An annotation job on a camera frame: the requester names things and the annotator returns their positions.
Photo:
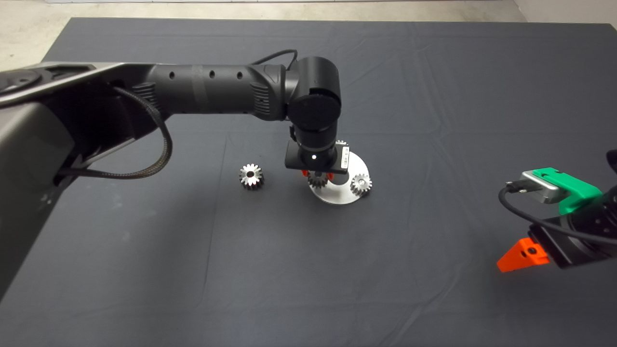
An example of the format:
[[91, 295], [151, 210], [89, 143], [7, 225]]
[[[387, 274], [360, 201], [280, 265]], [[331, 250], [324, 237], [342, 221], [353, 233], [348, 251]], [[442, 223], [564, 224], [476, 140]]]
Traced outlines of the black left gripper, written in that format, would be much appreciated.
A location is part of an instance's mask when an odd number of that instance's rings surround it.
[[326, 173], [328, 179], [333, 179], [334, 174], [343, 175], [348, 172], [350, 147], [334, 144], [324, 151], [310, 151], [295, 141], [289, 141], [284, 165], [288, 169], [301, 171], [304, 177], [310, 176], [309, 171], [312, 171]]

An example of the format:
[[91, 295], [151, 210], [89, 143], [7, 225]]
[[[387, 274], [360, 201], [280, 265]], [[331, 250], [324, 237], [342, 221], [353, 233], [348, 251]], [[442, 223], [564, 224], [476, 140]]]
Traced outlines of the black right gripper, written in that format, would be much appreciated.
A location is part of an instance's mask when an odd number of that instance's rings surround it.
[[559, 268], [592, 264], [616, 258], [616, 247], [574, 239], [538, 224], [531, 224], [530, 238], [520, 239], [496, 262], [502, 273], [542, 266], [553, 261]]

